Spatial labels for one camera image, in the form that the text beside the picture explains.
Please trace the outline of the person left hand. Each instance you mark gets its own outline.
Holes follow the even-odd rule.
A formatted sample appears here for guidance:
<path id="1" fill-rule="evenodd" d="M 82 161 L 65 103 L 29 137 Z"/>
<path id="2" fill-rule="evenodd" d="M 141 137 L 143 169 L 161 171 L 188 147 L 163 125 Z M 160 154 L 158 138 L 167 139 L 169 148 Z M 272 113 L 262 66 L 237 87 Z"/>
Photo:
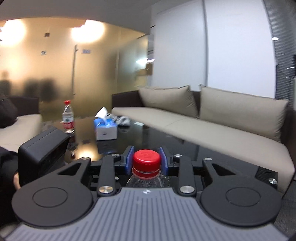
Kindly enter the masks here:
<path id="1" fill-rule="evenodd" d="M 21 188 L 18 173 L 16 173 L 13 177 L 13 184 L 16 190 L 19 190 Z"/>

